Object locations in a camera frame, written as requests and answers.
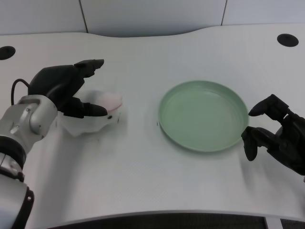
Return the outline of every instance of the black cable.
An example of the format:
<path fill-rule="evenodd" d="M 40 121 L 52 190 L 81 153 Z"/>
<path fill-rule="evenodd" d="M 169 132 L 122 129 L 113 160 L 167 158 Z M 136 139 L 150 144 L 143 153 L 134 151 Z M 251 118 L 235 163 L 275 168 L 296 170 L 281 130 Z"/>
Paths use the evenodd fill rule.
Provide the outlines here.
<path fill-rule="evenodd" d="M 11 93 L 10 93 L 10 102 L 11 105 L 14 105 L 14 93 L 15 93 L 15 86 L 18 82 L 23 82 L 28 88 L 30 88 L 30 85 L 23 79 L 17 79 L 14 81 L 12 87 L 11 87 Z"/>

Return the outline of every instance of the white wall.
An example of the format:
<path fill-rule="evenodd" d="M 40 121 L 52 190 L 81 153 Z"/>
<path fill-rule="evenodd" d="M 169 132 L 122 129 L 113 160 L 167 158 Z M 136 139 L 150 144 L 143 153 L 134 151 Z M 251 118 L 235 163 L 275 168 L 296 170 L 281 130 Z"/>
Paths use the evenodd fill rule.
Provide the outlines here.
<path fill-rule="evenodd" d="M 305 0 L 225 3 L 226 0 L 81 0 L 88 32 L 105 36 L 179 34 L 221 25 L 223 17 L 223 25 L 305 22 Z M 44 32 L 86 32 L 79 0 L 0 0 L 0 35 Z"/>
<path fill-rule="evenodd" d="M 225 0 L 82 0 L 88 31 L 160 36 L 221 25 Z"/>
<path fill-rule="evenodd" d="M 223 25 L 305 22 L 305 0 L 228 0 Z"/>
<path fill-rule="evenodd" d="M 86 32 L 78 0 L 0 0 L 0 35 Z"/>

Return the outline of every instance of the plate rim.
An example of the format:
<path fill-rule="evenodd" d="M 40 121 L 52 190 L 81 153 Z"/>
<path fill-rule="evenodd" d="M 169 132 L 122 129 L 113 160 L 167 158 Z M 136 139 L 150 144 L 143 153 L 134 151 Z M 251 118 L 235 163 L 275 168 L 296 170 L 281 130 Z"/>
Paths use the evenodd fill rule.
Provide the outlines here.
<path fill-rule="evenodd" d="M 218 84 L 222 87 L 225 87 L 226 89 L 232 91 L 233 93 L 235 93 L 237 95 L 237 97 L 243 102 L 245 108 L 246 108 L 246 111 L 247 111 L 247 120 L 246 120 L 246 126 L 249 125 L 249 110 L 248 110 L 248 107 L 246 105 L 246 103 L 244 102 L 244 100 L 239 96 L 238 93 L 236 93 L 234 90 L 232 90 L 231 88 L 221 84 L 221 83 L 217 83 L 217 82 L 213 82 L 213 81 L 208 81 L 208 80 L 192 80 L 192 81 L 186 81 L 186 82 L 183 82 L 183 83 L 180 83 L 180 84 L 177 84 L 176 86 L 172 87 L 170 90 L 168 90 L 164 96 L 162 97 L 160 103 L 159 103 L 159 108 L 158 108 L 158 119 L 159 119 L 159 124 L 160 124 L 160 127 L 162 128 L 162 130 L 166 133 L 166 135 L 172 140 L 174 141 L 176 144 L 184 147 L 184 148 L 187 148 L 187 149 L 190 149 L 190 150 L 193 150 L 193 151 L 196 151 L 196 152 L 201 152 L 201 153 L 210 153 L 210 152 L 217 152 L 217 151 L 222 151 L 222 150 L 225 150 L 225 149 L 228 149 L 232 146 L 234 146 L 235 144 L 237 144 L 241 139 L 242 137 L 240 136 L 236 141 L 234 141 L 233 143 L 231 143 L 230 145 L 226 146 L 226 147 L 223 147 L 223 148 L 219 148 L 219 149 L 215 149 L 215 150 L 202 150 L 202 149 L 198 149 L 198 148 L 194 148 L 194 147 L 191 147 L 191 146 L 185 146 L 185 145 L 182 145 L 181 143 L 177 142 L 175 139 L 173 139 L 167 132 L 166 130 L 163 128 L 163 125 L 162 125 L 162 122 L 161 122 L 161 118 L 160 118 L 160 108 L 161 108 L 161 104 L 162 102 L 164 101 L 165 97 L 172 91 L 174 90 L 176 87 L 178 86 L 181 86 L 183 84 L 186 84 L 186 83 L 194 83 L 194 82 L 207 82 L 207 83 L 213 83 L 213 84 Z"/>

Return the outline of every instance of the white table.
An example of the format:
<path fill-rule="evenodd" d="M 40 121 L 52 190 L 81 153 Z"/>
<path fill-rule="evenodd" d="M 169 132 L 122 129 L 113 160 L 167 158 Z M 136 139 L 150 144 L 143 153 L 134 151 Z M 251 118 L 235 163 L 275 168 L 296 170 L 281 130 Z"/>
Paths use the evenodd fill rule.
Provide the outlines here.
<path fill-rule="evenodd" d="M 276 38 L 296 36 L 288 48 Z M 101 133 L 71 137 L 54 122 L 29 153 L 25 183 L 35 193 L 27 228 L 57 226 L 146 211 L 219 212 L 305 221 L 303 177 L 260 148 L 253 162 L 243 143 L 219 153 L 173 144 L 157 125 L 162 96 L 190 80 L 235 90 L 248 109 L 274 93 L 305 116 L 305 24 L 222 26 L 165 37 L 109 38 L 86 33 L 0 36 L 16 54 L 0 61 L 0 113 L 13 81 L 42 68 L 105 59 L 82 90 L 123 94 L 120 122 Z M 18 84 L 15 100 L 26 94 Z M 275 132 L 266 116 L 251 126 Z"/>

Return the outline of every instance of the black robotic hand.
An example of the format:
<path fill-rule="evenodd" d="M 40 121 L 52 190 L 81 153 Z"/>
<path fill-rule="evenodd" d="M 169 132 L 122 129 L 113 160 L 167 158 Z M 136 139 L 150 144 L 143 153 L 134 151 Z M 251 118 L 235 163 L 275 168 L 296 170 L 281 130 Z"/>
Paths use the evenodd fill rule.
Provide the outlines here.
<path fill-rule="evenodd" d="M 257 147 L 265 146 L 267 152 L 280 163 L 305 175 L 305 119 L 291 112 L 288 105 L 274 94 L 249 112 L 250 116 L 263 114 L 278 121 L 282 127 L 274 135 L 266 129 L 248 126 L 242 133 L 248 160 L 256 158 Z"/>
<path fill-rule="evenodd" d="M 53 66 L 42 69 L 30 83 L 28 94 L 48 97 L 65 116 L 106 116 L 104 107 L 82 103 L 73 97 L 85 83 L 84 78 L 94 75 L 94 71 L 104 64 L 104 60 L 85 60 L 74 65 Z"/>

